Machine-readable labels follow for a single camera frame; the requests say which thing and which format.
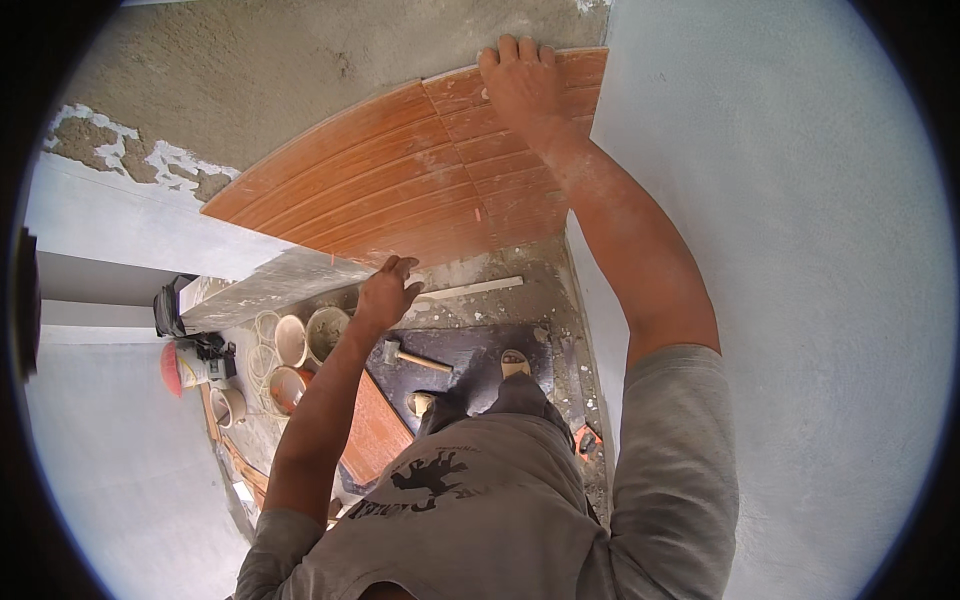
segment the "sandal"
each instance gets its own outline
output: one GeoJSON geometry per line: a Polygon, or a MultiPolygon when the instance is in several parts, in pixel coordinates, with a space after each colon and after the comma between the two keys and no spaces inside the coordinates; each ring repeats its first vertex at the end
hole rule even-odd
{"type": "Polygon", "coordinates": [[[423,418],[423,413],[433,405],[437,397],[427,392],[412,392],[406,397],[407,408],[411,413],[417,416],[417,419],[423,418]]]}
{"type": "Polygon", "coordinates": [[[519,350],[504,350],[503,355],[500,356],[500,370],[503,371],[504,379],[519,372],[525,372],[529,375],[530,361],[519,350]],[[513,359],[513,361],[507,362],[508,358],[513,359]]]}

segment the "man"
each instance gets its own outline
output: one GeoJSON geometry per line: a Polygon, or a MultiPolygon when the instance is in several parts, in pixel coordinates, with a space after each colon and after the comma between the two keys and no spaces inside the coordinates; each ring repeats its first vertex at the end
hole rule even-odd
{"type": "Polygon", "coordinates": [[[483,415],[408,398],[417,439],[324,532],[364,363],[421,290],[404,289],[416,259],[393,256],[290,418],[237,600],[723,594],[738,510],[731,407],[697,265],[650,195],[564,116],[553,49],[511,36],[498,48],[478,57],[493,107],[560,183],[630,326],[611,531],[590,517],[566,423],[508,350],[483,415]]]}

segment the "light blue wall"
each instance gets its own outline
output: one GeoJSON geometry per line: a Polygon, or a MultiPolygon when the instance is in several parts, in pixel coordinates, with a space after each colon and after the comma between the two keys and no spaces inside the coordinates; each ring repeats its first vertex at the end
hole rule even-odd
{"type": "MultiPolygon", "coordinates": [[[[677,224],[717,310],[742,494],[726,597],[852,598],[948,407],[956,265],[918,112],[844,2],[620,0],[608,43],[592,137],[677,224]]],[[[622,314],[568,235],[618,428],[622,314]]]]}
{"type": "Polygon", "coordinates": [[[199,392],[163,344],[41,344],[27,400],[63,518],[120,600],[226,598],[249,544],[228,513],[199,392]]]}

